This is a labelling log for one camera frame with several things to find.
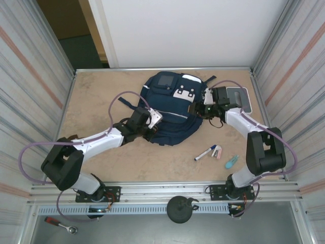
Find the whiteboard marker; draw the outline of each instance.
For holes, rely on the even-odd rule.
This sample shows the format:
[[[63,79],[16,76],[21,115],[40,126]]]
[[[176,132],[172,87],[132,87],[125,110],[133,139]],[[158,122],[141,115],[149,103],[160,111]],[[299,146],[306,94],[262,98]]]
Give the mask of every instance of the whiteboard marker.
[[[213,145],[212,147],[210,147],[208,150],[206,150],[204,153],[200,154],[199,156],[197,156],[194,161],[199,160],[201,157],[203,157],[205,154],[207,154],[209,151],[213,150],[216,147],[216,145]]]

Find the metal wall panel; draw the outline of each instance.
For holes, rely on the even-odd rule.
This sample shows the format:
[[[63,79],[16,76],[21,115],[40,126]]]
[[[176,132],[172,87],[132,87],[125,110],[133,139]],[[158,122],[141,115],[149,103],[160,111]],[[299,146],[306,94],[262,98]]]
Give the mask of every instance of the metal wall panel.
[[[273,126],[295,149],[296,180],[317,239],[325,241],[325,1],[301,1],[254,67]],[[289,164],[292,156],[287,152]]]
[[[51,30],[33,1],[0,3],[0,243],[18,243],[31,182],[20,173],[20,150],[51,141],[61,122],[74,79]],[[42,179],[48,148],[23,158],[26,172]]]

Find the navy blue backpack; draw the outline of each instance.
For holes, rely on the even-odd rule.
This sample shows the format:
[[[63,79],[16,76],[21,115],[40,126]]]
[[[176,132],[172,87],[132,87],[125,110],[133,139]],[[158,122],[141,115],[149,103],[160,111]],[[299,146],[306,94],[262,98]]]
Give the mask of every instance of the navy blue backpack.
[[[159,145],[176,145],[192,135],[202,124],[202,119],[188,113],[188,107],[193,102],[201,101],[202,92],[207,88],[207,81],[187,74],[177,74],[161,71],[152,76],[142,87],[140,95],[151,108],[160,112],[162,121],[156,126],[157,133],[150,140]],[[128,107],[135,109],[123,98],[119,100]],[[140,99],[138,107],[145,107]]]

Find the tabletop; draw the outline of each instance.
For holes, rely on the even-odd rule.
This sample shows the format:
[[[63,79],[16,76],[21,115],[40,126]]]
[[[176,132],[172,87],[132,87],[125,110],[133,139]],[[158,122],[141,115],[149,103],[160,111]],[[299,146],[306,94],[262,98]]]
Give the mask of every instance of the tabletop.
[[[143,84],[158,70],[102,70],[78,72],[70,102],[61,129],[61,136],[77,134],[88,137],[109,127],[108,106],[120,92],[131,90],[140,93]],[[222,80],[234,80],[246,87],[250,96],[251,117],[263,123],[248,70],[173,70],[200,77],[203,81],[215,75],[209,86]],[[234,86],[232,83],[220,86]],[[136,105],[139,98],[123,95]],[[114,122],[130,117],[132,110],[116,101],[112,107]],[[218,118],[212,122],[219,126]],[[222,147],[221,159],[211,157],[211,152],[198,161],[194,158],[217,144]],[[225,164],[239,155],[237,163],[226,169]],[[212,127],[204,120],[201,127],[182,143],[159,146],[142,137],[119,148],[105,151],[84,162],[82,170],[93,173],[103,181],[199,181],[226,180],[228,175],[245,164],[246,139],[236,129],[224,125]]]

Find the purple cable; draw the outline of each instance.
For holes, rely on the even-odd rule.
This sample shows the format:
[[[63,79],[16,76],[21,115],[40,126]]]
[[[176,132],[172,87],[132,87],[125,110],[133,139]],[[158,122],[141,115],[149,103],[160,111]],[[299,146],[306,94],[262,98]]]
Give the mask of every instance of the purple cable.
[[[245,213],[247,210],[249,210],[250,209],[250,207],[253,205],[253,203],[255,202],[255,200],[257,199],[257,196],[258,196],[258,194],[259,194],[259,190],[260,190],[260,188],[261,188],[261,186],[259,185],[259,183],[258,182],[256,182],[256,183],[254,183],[253,185],[257,185],[257,192],[256,192],[256,194],[255,194],[255,197],[254,197],[254,199],[252,200],[252,202],[247,206],[247,207],[245,207],[245,209],[244,210],[242,210],[242,211],[240,211],[239,213],[237,213],[237,214],[235,214],[235,215],[233,215],[233,217],[237,217],[237,216],[239,216],[239,215],[241,215],[241,214],[243,214],[243,213]]]
[[[217,86],[217,85],[219,85],[219,84],[221,84],[221,83],[225,83],[225,82],[231,82],[231,83],[233,83],[233,84],[236,84],[236,85],[239,86],[239,87],[241,88],[241,90],[246,94],[244,87],[243,87],[241,84],[239,84],[239,83],[237,83],[237,82],[235,82],[235,81],[233,81],[233,80],[223,80],[223,81],[217,82],[217,83],[214,84],[211,88],[214,88],[215,86]],[[291,147],[291,146],[290,146],[290,145],[289,145],[285,140],[283,140],[281,137],[279,137],[277,134],[273,133],[272,131],[270,131],[270,130],[268,130],[268,129],[262,127],[262,126],[257,125],[254,121],[252,121],[250,118],[248,118],[248,117],[243,113],[243,108],[241,108],[241,110],[240,110],[240,115],[241,115],[244,119],[246,119],[248,122],[250,122],[252,125],[254,125],[254,126],[258,127],[259,129],[261,129],[261,130],[263,130],[263,131],[269,133],[270,135],[274,136],[276,139],[278,139],[279,141],[281,141],[281,142],[282,142],[282,143],[283,143],[283,144],[284,144],[284,145],[289,149],[289,151],[292,153],[292,156],[294,157],[294,164],[293,164],[293,166],[291,167],[291,169],[289,169],[288,171],[286,171],[286,172],[282,171],[282,172],[276,172],[276,173],[266,173],[266,174],[262,174],[262,175],[260,175],[258,178],[252,180],[252,181],[250,182],[250,184],[252,184],[252,183],[258,181],[259,179],[261,179],[261,178],[264,177],[264,176],[268,176],[268,175],[282,175],[282,174],[290,174],[291,172],[293,172],[293,171],[296,169],[297,164],[298,164],[297,154],[296,154],[296,152],[294,151],[294,149],[293,149],[293,148],[292,148],[292,147]]]
[[[27,146],[25,146],[19,153],[19,156],[18,156],[18,167],[19,167],[19,170],[20,172],[22,173],[23,176],[25,176],[27,179],[29,179],[30,181],[33,181],[33,182],[36,182],[36,183],[39,183],[39,184],[53,184],[53,182],[50,182],[50,181],[43,181],[43,180],[38,180],[38,179],[34,179],[32,177],[30,177],[26,172],[25,170],[23,169],[22,167],[22,155],[24,154],[24,152],[32,147],[32,146],[38,146],[38,145],[63,145],[63,146],[71,146],[71,145],[81,145],[83,143],[89,143],[89,142],[92,142],[92,141],[96,141],[96,140],[99,140],[101,138],[103,138],[104,136],[106,136],[106,134],[110,133],[112,128],[113,128],[113,117],[112,117],[112,114],[111,114],[111,109],[112,109],[112,105],[113,103],[116,101],[116,99],[118,99],[121,95],[125,94],[125,93],[131,93],[131,94],[134,94],[134,95],[137,95],[147,106],[147,108],[150,108],[148,102],[142,97],[140,96],[139,94],[135,93],[134,91],[124,91],[122,93],[119,93],[118,95],[116,95],[116,97],[113,98],[112,102],[110,103],[109,107],[108,107],[108,116],[110,118],[110,127],[108,129],[108,131],[100,136],[97,136],[95,138],[92,138],[92,139],[89,139],[89,140],[86,140],[84,142],[51,142],[51,141],[44,141],[44,142],[33,142]],[[58,195],[57,197],[57,200],[56,200],[56,209],[58,211],[58,213],[63,217],[65,218],[66,220],[69,220],[69,221],[72,221],[72,222],[78,222],[78,223],[84,223],[84,222],[91,222],[91,221],[94,221],[96,219],[91,219],[91,220],[81,220],[81,219],[73,219],[73,218],[69,218],[67,216],[65,216],[59,209],[59,199],[60,199],[60,196],[62,195],[63,191],[60,192],[60,194]]]

